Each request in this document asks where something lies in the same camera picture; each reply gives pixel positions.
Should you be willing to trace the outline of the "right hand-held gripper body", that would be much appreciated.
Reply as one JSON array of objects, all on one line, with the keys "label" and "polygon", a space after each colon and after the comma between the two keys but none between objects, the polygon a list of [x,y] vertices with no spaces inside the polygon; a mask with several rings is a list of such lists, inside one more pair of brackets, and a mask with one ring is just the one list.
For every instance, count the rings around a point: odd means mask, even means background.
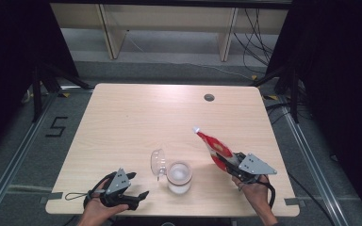
[{"label": "right hand-held gripper body", "polygon": [[246,157],[241,161],[238,168],[238,178],[243,183],[254,183],[260,175],[276,174],[277,170],[271,167],[266,162],[259,159],[252,153],[245,154]]}]

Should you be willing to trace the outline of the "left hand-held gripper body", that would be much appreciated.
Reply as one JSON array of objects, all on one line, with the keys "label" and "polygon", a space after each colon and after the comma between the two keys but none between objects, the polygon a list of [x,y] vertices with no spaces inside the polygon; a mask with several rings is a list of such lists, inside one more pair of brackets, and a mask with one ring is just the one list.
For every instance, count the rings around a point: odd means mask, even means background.
[{"label": "left hand-held gripper body", "polygon": [[101,202],[106,207],[125,204],[124,192],[130,187],[129,178],[124,169],[119,168],[104,183]]}]

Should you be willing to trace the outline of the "red white spouted refill pouch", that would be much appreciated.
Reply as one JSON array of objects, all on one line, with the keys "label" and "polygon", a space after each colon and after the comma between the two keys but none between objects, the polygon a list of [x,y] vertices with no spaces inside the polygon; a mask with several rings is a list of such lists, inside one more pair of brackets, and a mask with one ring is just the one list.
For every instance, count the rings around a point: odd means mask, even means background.
[{"label": "red white spouted refill pouch", "polygon": [[212,160],[221,170],[231,172],[239,166],[240,161],[237,156],[221,141],[203,133],[197,126],[193,128],[193,132],[205,143]]}]

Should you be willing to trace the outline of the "clear glass jar hinged lid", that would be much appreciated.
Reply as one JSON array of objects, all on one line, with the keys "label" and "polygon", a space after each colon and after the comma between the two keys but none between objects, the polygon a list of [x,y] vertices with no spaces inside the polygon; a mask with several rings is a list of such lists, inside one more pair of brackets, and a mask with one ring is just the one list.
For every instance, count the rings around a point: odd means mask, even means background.
[{"label": "clear glass jar hinged lid", "polygon": [[162,149],[152,151],[151,171],[157,180],[165,176],[168,189],[174,194],[185,194],[191,187],[192,169],[190,165],[185,161],[168,163]]}]

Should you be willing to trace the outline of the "person's right hand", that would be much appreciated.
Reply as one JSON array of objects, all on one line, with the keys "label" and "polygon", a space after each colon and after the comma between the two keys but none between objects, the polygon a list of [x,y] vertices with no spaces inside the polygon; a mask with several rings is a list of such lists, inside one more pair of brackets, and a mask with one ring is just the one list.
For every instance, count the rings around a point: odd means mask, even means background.
[{"label": "person's right hand", "polygon": [[269,181],[267,176],[261,175],[259,181],[254,184],[244,184],[235,176],[232,177],[232,181],[243,192],[259,217],[274,216],[268,203],[268,188],[264,186],[264,183]]}]

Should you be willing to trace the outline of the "person's left hand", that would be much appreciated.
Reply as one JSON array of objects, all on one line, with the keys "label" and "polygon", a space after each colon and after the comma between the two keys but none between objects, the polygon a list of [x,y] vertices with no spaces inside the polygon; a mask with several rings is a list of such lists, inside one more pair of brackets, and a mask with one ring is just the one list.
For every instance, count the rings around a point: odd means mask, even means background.
[{"label": "person's left hand", "polygon": [[101,203],[99,194],[93,193],[79,221],[105,222],[108,218],[113,217],[114,215],[119,214],[127,209],[127,204],[106,207]]}]

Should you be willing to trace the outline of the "black metal stand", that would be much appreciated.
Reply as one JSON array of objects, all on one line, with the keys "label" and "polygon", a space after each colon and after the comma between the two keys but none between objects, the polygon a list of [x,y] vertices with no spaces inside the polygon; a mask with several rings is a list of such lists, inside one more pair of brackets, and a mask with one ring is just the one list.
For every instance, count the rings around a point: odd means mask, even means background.
[{"label": "black metal stand", "polygon": [[282,66],[270,73],[266,73],[263,78],[260,78],[254,81],[251,84],[251,87],[259,87],[273,78],[277,77],[278,81],[274,87],[274,91],[276,94],[286,94],[289,91],[290,94],[290,102],[288,103],[290,107],[291,117],[294,119],[295,123],[298,123],[298,82],[299,76],[296,70],[292,66]]},{"label": "black metal stand", "polygon": [[91,85],[83,82],[77,76],[64,72],[58,67],[47,63],[37,64],[32,73],[32,89],[34,94],[33,122],[36,122],[42,114],[41,86],[45,86],[49,93],[61,91],[57,77],[62,77],[82,89],[92,89]]}]

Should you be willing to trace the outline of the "dark curtain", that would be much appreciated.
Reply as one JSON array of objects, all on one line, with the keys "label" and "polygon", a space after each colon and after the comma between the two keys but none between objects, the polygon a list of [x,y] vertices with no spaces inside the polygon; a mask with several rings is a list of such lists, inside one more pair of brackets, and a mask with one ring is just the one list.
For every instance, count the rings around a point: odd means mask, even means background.
[{"label": "dark curtain", "polygon": [[362,201],[362,0],[291,0],[269,64],[303,81],[331,150]]},{"label": "dark curtain", "polygon": [[42,63],[78,76],[50,1],[0,0],[0,137]]}]

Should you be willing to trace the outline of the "beige shelf unit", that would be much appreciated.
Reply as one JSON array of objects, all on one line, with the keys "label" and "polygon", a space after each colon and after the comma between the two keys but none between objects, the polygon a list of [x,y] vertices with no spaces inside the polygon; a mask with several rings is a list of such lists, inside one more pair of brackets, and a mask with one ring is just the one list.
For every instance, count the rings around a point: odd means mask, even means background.
[{"label": "beige shelf unit", "polygon": [[278,35],[285,9],[202,8],[53,3],[62,28],[100,29],[108,56],[119,56],[128,30],[209,32],[217,35],[221,61],[228,59],[235,33]]}]

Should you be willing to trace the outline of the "aluminium floor rail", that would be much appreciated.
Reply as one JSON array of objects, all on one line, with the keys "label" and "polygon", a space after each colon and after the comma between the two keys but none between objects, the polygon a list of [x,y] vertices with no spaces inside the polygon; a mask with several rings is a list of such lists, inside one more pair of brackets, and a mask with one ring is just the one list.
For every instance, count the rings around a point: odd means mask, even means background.
[{"label": "aluminium floor rail", "polygon": [[41,114],[38,118],[33,121],[25,134],[20,146],[16,149],[13,157],[10,159],[8,166],[6,167],[3,175],[0,178],[0,204],[4,199],[4,196],[8,190],[9,185],[11,184],[13,178],[17,174],[20,166],[22,166],[25,157],[30,150],[32,143],[34,142],[41,125],[43,124],[46,114],[51,107],[52,103],[56,100],[56,94],[48,94],[46,100],[42,106]]},{"label": "aluminium floor rail", "polygon": [[313,154],[304,132],[300,125],[295,122],[291,116],[288,107],[288,100],[285,96],[279,97],[283,105],[282,110],[285,113],[289,129],[294,136],[297,145],[303,155],[305,164],[311,174],[311,177],[320,193],[322,202],[325,205],[325,213],[333,226],[359,226],[362,225],[362,201],[358,197],[345,197],[339,199],[331,187],[330,181],[326,178],[319,165],[316,156]]}]

